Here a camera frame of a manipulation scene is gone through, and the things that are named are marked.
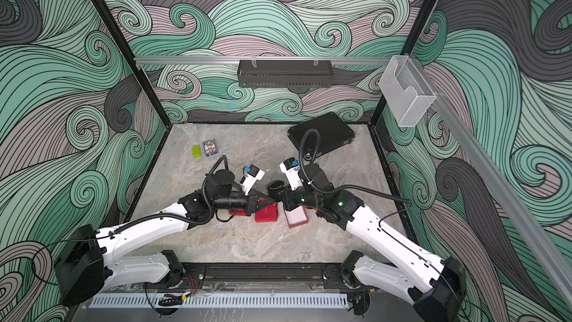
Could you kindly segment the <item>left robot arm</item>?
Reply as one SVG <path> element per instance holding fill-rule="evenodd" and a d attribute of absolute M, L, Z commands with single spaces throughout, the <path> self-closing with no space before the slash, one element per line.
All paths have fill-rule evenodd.
<path fill-rule="evenodd" d="M 241 180 L 221 157 L 203 179 L 201 188 L 148 216 L 122 225 L 77 228 L 55 259 L 60 303 L 77 306 L 98 293 L 132 283 L 174 287 L 183 278 L 183 266 L 171 250 L 137 258 L 131 252 L 162 237 L 208 224 L 218 210 L 255 214 L 274 201 L 255 189 L 265 171 L 244 168 Z"/>

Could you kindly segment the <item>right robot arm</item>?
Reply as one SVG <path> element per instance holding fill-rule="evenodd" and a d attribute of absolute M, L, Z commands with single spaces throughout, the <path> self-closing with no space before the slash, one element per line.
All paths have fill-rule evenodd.
<path fill-rule="evenodd" d="M 352 253 L 346 260 L 349 286 L 372 286 L 389 292 L 411 304 L 424 321 L 458 321 L 466 296 L 466 274 L 461 263 L 452 256 L 442 258 L 409 240 L 354 194 L 360 191 L 389 198 L 387 193 L 352 184 L 334 187 L 314 161 L 304 161 L 305 143 L 310 136 L 321 143 L 318 130 L 305 131 L 298 158 L 280 165 L 289 185 L 271 183 L 271 196 L 287 211 L 302 207 L 314 210 L 318 217 L 357 236 L 389 259 L 391 264 L 384 265 L 362 253 Z"/>

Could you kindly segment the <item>red jewelry box base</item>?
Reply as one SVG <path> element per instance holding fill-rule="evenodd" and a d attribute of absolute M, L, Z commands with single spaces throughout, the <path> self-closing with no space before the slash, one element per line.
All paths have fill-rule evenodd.
<path fill-rule="evenodd" d="M 291 211 L 285 211 L 287 225 L 290 229 L 308 223 L 308 216 L 304 207 L 297 207 Z"/>

